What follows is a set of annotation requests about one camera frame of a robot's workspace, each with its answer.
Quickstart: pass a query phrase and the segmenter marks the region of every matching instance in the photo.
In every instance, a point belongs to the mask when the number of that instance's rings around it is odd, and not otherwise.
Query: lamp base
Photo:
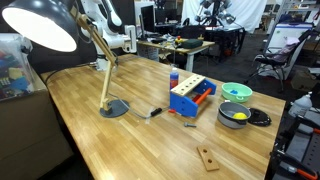
[[[129,103],[127,101],[125,100],[121,100],[121,101],[123,101],[129,107]],[[100,108],[101,116],[106,118],[114,118],[126,113],[129,109],[121,101],[113,100],[108,102],[110,106],[110,110],[106,111],[103,108]]]

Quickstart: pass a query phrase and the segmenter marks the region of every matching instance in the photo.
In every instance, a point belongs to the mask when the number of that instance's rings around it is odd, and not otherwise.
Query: wooden tabletop
[[[169,106],[171,67],[134,55],[119,57],[109,92],[147,115]],[[180,82],[193,73],[178,70]],[[164,111],[150,123],[129,111],[113,118],[99,114],[104,73],[91,67],[66,69],[50,77],[48,89],[95,179],[264,179],[285,101],[254,92],[247,107],[266,112],[269,127],[230,129],[217,120],[223,82],[199,106],[196,118]],[[196,128],[184,127],[184,122]],[[206,171],[197,150],[207,145],[219,170]]]
[[[160,43],[152,43],[152,42],[148,42],[148,41],[138,41],[138,44],[141,45],[145,45],[145,46],[152,46],[152,47],[156,47],[156,48],[163,48],[163,49],[167,49],[167,50],[175,50],[178,53],[192,53],[192,52],[196,52],[198,50],[203,50],[204,48],[207,48],[209,46],[214,45],[214,42],[210,42],[210,41],[203,41],[202,46],[199,46],[197,48],[193,48],[193,49],[184,49],[184,48],[177,48],[174,49],[174,47],[171,45],[171,43],[165,43],[164,45],[160,44]]]

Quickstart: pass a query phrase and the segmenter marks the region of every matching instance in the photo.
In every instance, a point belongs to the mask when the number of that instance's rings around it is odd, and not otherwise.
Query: lamp arm
[[[71,10],[71,15],[76,19],[77,24],[82,27],[83,29],[87,30],[88,32],[92,31],[92,39],[97,45],[100,47],[104,55],[106,56],[107,59],[107,69],[106,69],[106,74],[104,78],[104,83],[103,83],[103,89],[101,93],[101,98],[100,98],[100,109],[103,108],[105,111],[108,111],[110,107],[108,106],[108,90],[109,90],[109,84],[110,84],[110,78],[111,78],[111,72],[112,68],[116,66],[116,57],[113,55],[112,51],[110,50],[109,46],[106,44],[106,42],[103,40],[101,35],[99,35],[99,32],[95,28],[93,24],[90,24],[89,18],[85,14],[81,14],[75,7],[72,8]]]

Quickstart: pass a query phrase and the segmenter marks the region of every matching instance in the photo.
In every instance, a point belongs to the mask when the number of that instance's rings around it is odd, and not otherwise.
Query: green bowl
[[[231,102],[246,102],[251,95],[252,90],[243,84],[233,82],[222,84],[222,96]]]

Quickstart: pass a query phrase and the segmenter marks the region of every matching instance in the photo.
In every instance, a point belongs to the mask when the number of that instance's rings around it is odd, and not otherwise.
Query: wooden block
[[[189,92],[191,92],[196,86],[198,86],[206,77],[194,74],[188,79],[184,80],[182,83],[178,84],[178,86],[171,89],[171,92],[178,96],[186,96]]]
[[[219,165],[216,159],[213,158],[213,155],[206,145],[198,146],[198,151],[203,160],[204,166],[207,171],[217,170],[219,169]]]

